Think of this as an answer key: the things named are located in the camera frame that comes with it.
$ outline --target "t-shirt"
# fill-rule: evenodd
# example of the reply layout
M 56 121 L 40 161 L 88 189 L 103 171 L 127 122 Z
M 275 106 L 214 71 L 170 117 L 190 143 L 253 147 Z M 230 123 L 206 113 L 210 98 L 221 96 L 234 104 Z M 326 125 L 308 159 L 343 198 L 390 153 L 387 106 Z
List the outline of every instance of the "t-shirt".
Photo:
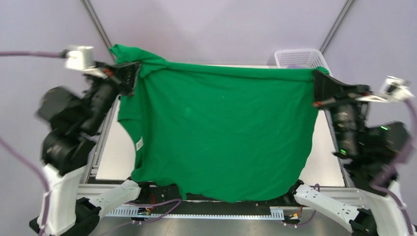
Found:
M 236 202 L 277 198 L 298 180 L 318 114 L 314 69 L 177 63 L 122 45 L 111 52 L 118 63 L 142 62 L 118 117 L 137 150 L 134 181 Z

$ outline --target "table surface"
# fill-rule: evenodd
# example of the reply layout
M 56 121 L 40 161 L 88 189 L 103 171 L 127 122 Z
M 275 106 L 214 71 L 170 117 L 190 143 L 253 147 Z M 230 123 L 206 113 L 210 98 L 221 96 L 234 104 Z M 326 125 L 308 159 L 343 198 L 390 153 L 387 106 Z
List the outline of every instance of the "table surface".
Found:
M 312 211 L 304 210 L 302 222 Z M 128 222 L 125 217 L 104 217 L 91 236 L 100 236 L 117 225 Z M 106 236 L 351 236 L 335 221 L 317 213 L 310 224 L 297 229 L 285 227 L 275 220 L 213 220 L 213 219 L 161 219 L 143 224 L 129 224 Z
M 117 122 L 119 103 L 112 119 L 107 140 L 101 154 L 97 180 L 125 180 L 135 163 L 135 147 L 125 129 Z M 313 147 L 300 179 L 306 184 L 321 186 L 345 186 L 341 167 L 334 152 L 334 145 L 326 115 L 319 111 L 313 133 Z

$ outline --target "white laundry basket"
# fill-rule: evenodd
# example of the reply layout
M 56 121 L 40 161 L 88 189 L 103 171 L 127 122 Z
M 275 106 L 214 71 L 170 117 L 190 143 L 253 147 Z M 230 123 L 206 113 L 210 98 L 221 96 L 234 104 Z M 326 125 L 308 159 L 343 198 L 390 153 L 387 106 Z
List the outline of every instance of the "white laundry basket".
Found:
M 289 65 L 316 68 L 326 68 L 330 75 L 330 69 L 322 53 L 317 49 L 288 49 L 276 51 L 275 61 L 278 68 L 287 68 Z

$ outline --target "purple cable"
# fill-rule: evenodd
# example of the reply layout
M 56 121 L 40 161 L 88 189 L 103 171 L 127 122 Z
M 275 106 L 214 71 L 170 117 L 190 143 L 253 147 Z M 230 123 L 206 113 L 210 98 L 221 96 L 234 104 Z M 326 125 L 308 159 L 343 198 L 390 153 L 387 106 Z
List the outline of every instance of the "purple cable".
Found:
M 405 220 L 406 225 L 407 225 L 408 233 L 411 236 L 413 236 L 414 235 L 413 224 L 411 223 L 410 216 L 408 215 L 408 212 L 405 209 L 405 206 L 402 204 L 401 200 L 399 199 L 399 197 L 396 194 L 391 192 L 389 189 L 380 186 L 382 183 L 384 183 L 386 180 L 388 180 L 394 174 L 397 173 L 397 170 L 395 168 L 396 164 L 399 164 L 399 163 L 404 163 L 405 164 L 405 163 L 408 162 L 409 158 L 411 157 L 412 152 L 415 149 L 414 148 L 414 138 L 417 137 L 417 113 L 416 113 L 416 109 L 414 108 L 413 103 L 411 102 L 411 100 L 407 99 L 404 102 L 405 102 L 405 104 L 407 105 L 407 108 L 410 111 L 411 123 L 412 123 L 412 126 L 413 126 L 413 133 L 408 138 L 406 144 L 401 149 L 401 151 L 397 155 L 397 157 L 386 168 L 384 168 L 383 172 L 381 172 L 371 182 L 371 187 L 374 188 L 377 191 L 387 193 L 389 196 L 392 197 L 392 199 L 394 199 L 395 203 L 397 203 L 398 208 L 401 210 L 401 213 L 403 214 L 404 220 Z
M 41 226 L 44 226 L 44 227 L 41 227 L 41 229 L 39 231 L 39 234 L 38 234 L 38 236 L 42 236 L 43 233 L 44 233 L 44 229 L 46 227 L 46 221 L 48 219 L 48 213 L 49 213 L 50 187 L 49 187 L 48 180 L 46 179 L 46 177 L 44 176 L 44 174 L 42 173 L 42 171 L 38 167 L 36 167 L 34 164 L 32 164 L 29 160 L 24 158 L 22 155 L 20 155 L 14 148 L 12 148 L 11 145 L 6 143 L 6 141 L 4 141 L 3 138 L 1 138 L 1 137 L 0 137 L 0 144 L 12 156 L 14 156 L 20 162 L 22 162 L 25 166 L 27 166 L 29 169 L 31 169 L 38 176 L 38 178 L 42 182 L 45 193 L 48 193 L 44 196 L 45 207 L 44 207 L 44 210 L 43 210 L 42 222 L 41 222 Z
M 48 52 L 10 51 L 10 52 L 0 52 L 0 57 L 32 56 L 32 57 L 42 57 L 42 58 L 65 58 L 65 54 L 66 54 L 65 52 L 48 53 Z
M 175 206 L 173 206 L 171 209 L 169 209 L 166 213 L 164 213 L 164 214 L 163 214 L 163 215 L 161 215 L 161 216 L 158 216 L 158 217 L 157 217 L 157 218 L 155 218 L 155 219 L 148 220 L 148 221 L 140 221 L 139 223 L 136 223 L 135 221 L 133 221 L 133 222 L 131 222 L 131 221 L 129 221 L 129 222 L 125 222 L 125 223 L 122 223 L 122 224 L 120 224 L 120 225 L 118 225 L 118 226 L 116 226 L 116 227 L 112 228 L 111 230 L 109 230 L 109 231 L 107 231 L 107 232 L 105 232 L 105 233 L 103 233 L 103 234 L 100 234 L 99 236 L 104 236 L 104 235 L 107 235 L 107 234 L 109 234 L 109 233 L 111 233 L 111 232 L 114 232 L 114 231 L 115 231 L 115 230 L 117 230 L 118 228 L 121 228 L 121 227 L 126 226 L 126 225 L 130 225 L 130 224 L 140 224 L 140 225 L 142 225 L 142 224 L 152 223 L 152 222 L 155 222 L 155 221 L 157 221 L 157 220 L 160 220 L 160 219 L 162 219 L 163 217 L 167 216 L 169 213 L 171 213 L 171 212 L 172 212 L 175 208 L 177 208 L 177 207 L 178 207 L 178 205 L 180 205 L 181 201 L 182 201 L 182 200 L 178 198 L 178 199 L 171 199 L 171 200 L 166 201 L 166 202 L 157 203 L 157 204 L 152 204 L 152 205 L 143 205 L 143 204 L 136 204 L 136 203 L 131 203 L 131 202 L 128 202 L 128 203 L 126 203 L 126 204 L 133 205 L 133 206 L 137 206 L 137 207 L 158 207 L 158 206 L 166 205 L 166 204 L 173 203 L 173 202 L 177 202 L 177 204 L 175 204 Z
M 316 183 L 315 185 L 314 185 L 314 187 L 313 187 L 313 189 L 314 190 L 316 190 L 316 188 L 317 188 L 317 191 L 318 192 L 320 192 L 320 185 L 318 184 L 318 183 Z M 305 221 L 305 222 L 303 222 L 303 223 L 301 223 L 301 224 L 297 224 L 296 226 L 297 226 L 297 228 L 298 227 L 303 227 L 303 226 L 306 226 L 307 224 L 309 224 L 311 221 L 313 221 L 313 219 L 314 219 L 314 217 L 316 216 L 316 214 L 317 214 L 317 211 L 316 210 L 314 210 L 314 212 L 313 212 L 313 214 L 311 214 L 311 216 L 310 216 L 310 218 L 307 220 L 307 221 Z M 295 225 L 293 225 L 293 224 L 287 224 L 287 225 L 289 225 L 291 228 L 295 228 Z

